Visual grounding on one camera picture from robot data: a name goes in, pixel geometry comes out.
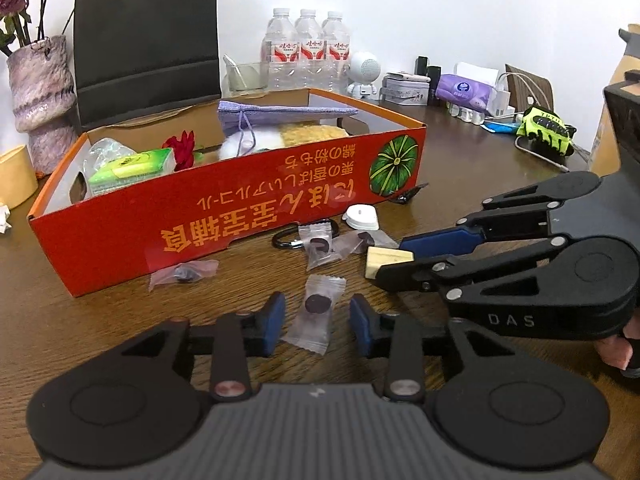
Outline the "right hand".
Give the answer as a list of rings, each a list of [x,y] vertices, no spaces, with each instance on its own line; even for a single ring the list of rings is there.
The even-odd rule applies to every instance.
[[[634,311],[631,320],[620,335],[612,335],[597,340],[594,348],[606,365],[630,374],[639,368],[639,310]]]

